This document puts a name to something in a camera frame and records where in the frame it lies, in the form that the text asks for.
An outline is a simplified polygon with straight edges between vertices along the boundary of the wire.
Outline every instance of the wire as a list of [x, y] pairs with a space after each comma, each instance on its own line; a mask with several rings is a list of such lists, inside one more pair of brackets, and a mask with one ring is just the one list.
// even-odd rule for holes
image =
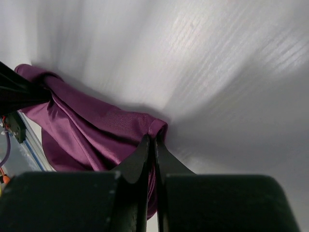
[[8, 160], [9, 156], [10, 156], [10, 152], [11, 152], [11, 141], [10, 141], [10, 136], [9, 136], [9, 132], [7, 129], [4, 129], [5, 132], [5, 136], [6, 136], [6, 142], [7, 142], [7, 148], [6, 148], [6, 154], [3, 158], [3, 160], [0, 162], [0, 167], [2, 167], [5, 162]]

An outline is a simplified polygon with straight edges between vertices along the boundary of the fabric fold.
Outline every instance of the fabric fold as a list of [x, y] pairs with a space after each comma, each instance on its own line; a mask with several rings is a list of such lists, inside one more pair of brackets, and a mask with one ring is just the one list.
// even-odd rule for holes
[[[53, 72], [27, 64], [15, 71], [52, 93], [47, 103], [22, 109], [42, 128], [42, 146], [57, 171], [107, 171], [132, 154], [142, 137], [168, 125], [149, 114], [128, 112], [88, 96]], [[156, 212], [155, 170], [149, 170], [148, 212]]]

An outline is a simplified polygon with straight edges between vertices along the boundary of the white fabric surface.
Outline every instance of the white fabric surface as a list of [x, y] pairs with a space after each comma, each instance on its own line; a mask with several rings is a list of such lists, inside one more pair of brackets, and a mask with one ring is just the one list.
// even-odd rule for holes
[[259, 173], [309, 231], [307, 0], [1, 0], [0, 60], [169, 123], [197, 173]]

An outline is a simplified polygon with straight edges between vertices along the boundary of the purple satin fabric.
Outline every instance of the purple satin fabric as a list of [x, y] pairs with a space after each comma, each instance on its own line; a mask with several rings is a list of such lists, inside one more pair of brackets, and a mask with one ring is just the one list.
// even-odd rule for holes
[[[48, 103], [22, 109], [42, 127], [42, 146], [57, 171], [106, 171], [134, 152], [145, 134], [154, 138], [167, 123], [123, 111], [77, 91], [52, 72], [21, 64], [15, 72], [51, 90]], [[156, 212], [155, 170], [149, 171], [148, 212]]]

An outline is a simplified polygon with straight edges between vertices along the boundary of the purple cloth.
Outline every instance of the purple cloth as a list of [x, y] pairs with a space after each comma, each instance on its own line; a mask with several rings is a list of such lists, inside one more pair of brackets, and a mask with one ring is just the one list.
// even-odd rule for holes
[[[42, 127], [42, 146], [57, 171], [106, 171], [134, 152], [145, 134], [154, 138], [167, 123], [123, 111], [77, 91], [52, 72], [21, 64], [15, 72], [51, 90], [48, 103], [22, 109]], [[156, 212], [155, 170], [149, 171], [148, 212]]]

